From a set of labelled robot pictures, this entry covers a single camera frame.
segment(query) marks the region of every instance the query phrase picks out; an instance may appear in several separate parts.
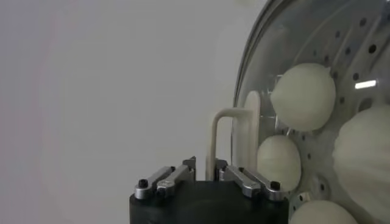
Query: perforated metal tray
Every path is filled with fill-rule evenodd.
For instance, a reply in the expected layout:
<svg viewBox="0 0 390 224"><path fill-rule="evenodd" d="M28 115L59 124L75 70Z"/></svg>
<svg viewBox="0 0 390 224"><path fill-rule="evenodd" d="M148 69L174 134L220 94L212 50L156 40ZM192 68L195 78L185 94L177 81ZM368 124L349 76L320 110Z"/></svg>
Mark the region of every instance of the perforated metal tray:
<svg viewBox="0 0 390 224"><path fill-rule="evenodd" d="M234 106L247 94L261 96L259 144L276 134L289 135L299 148L302 179L290 198L290 215L308 200L335 201L359 224L382 223L354 203L339 185L332 152L341 126L375 103L390 102L390 2L385 0L275 0L260 13L244 51ZM298 132L278 121L269 100L280 74L300 63L331 67L337 89L335 109L320 130ZM376 80L373 88L355 84ZM235 147L232 162L246 161Z"/></svg>

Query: hole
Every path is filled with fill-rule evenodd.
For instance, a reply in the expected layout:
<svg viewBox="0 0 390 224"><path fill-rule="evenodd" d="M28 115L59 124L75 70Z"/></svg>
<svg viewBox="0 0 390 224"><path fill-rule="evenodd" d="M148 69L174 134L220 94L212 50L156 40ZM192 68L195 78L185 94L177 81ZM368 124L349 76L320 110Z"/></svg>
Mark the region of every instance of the hole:
<svg viewBox="0 0 390 224"><path fill-rule="evenodd" d="M359 25L360 25L360 27L363 27L363 26L366 25L366 23L367 23L367 19L366 19L366 18L362 18L362 19L360 20Z"/></svg>
<svg viewBox="0 0 390 224"><path fill-rule="evenodd" d="M352 78L354 79L354 81L357 81L359 79L359 73L354 73Z"/></svg>
<svg viewBox="0 0 390 224"><path fill-rule="evenodd" d="M363 110L366 110L366 109L370 109L372 107L372 99L371 98L365 98L364 100L362 100L359 104L359 109L358 111L363 111Z"/></svg>
<svg viewBox="0 0 390 224"><path fill-rule="evenodd" d="M351 48L347 47L346 49L346 55L349 55L351 53Z"/></svg>
<svg viewBox="0 0 390 224"><path fill-rule="evenodd" d="M375 51L377 51L377 46L376 46L375 44L371 45L371 46L368 48L368 53L370 53L370 54L375 53Z"/></svg>
<svg viewBox="0 0 390 224"><path fill-rule="evenodd" d="M332 77L333 77L334 79L337 79L338 76L339 76L338 72L334 72L334 73L332 74Z"/></svg>

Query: steamed bun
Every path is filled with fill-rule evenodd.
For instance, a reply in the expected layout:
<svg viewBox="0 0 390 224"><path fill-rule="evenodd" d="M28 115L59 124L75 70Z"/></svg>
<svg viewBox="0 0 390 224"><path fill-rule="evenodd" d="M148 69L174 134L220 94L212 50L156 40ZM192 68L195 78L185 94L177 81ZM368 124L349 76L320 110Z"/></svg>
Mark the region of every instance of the steamed bun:
<svg viewBox="0 0 390 224"><path fill-rule="evenodd" d="M328 121L335 97L329 69L305 63L284 73L271 94L271 102L284 124L298 131L311 131Z"/></svg>

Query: black screw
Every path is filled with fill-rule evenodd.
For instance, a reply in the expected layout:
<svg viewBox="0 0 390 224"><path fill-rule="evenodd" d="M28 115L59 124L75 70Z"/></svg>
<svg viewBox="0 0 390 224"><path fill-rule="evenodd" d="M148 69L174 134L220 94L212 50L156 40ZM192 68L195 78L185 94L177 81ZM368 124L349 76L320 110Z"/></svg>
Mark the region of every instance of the black screw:
<svg viewBox="0 0 390 224"><path fill-rule="evenodd" d="M140 187L140 188L147 188L147 186L148 186L147 179L140 179L138 181L138 187Z"/></svg>
<svg viewBox="0 0 390 224"><path fill-rule="evenodd" d="M271 189L274 191L280 191L280 183L278 181L271 181Z"/></svg>

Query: white handle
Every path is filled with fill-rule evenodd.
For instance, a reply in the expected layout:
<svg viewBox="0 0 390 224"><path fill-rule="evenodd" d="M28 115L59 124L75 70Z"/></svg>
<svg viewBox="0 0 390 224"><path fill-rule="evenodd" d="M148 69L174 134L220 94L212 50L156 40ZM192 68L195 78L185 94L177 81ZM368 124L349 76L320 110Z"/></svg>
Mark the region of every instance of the white handle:
<svg viewBox="0 0 390 224"><path fill-rule="evenodd" d="M243 153L248 162L248 167L256 169L260 97L256 91L252 91L247 96L244 108L223 109L215 115L211 123L211 139L206 157L206 180L208 181L214 180L217 128L218 122L222 117L237 118L239 126L237 132L240 132L238 145L240 146L240 150L242 150L241 153Z"/></svg>
<svg viewBox="0 0 390 224"><path fill-rule="evenodd" d="M214 180L216 137L217 137L217 128L218 128L219 120L223 117L240 118L245 116L245 114L248 113L250 113L250 111L242 108L226 108L224 110L221 110L215 115L213 122L211 123L211 141L210 141L210 147L206 157L206 180Z"/></svg>

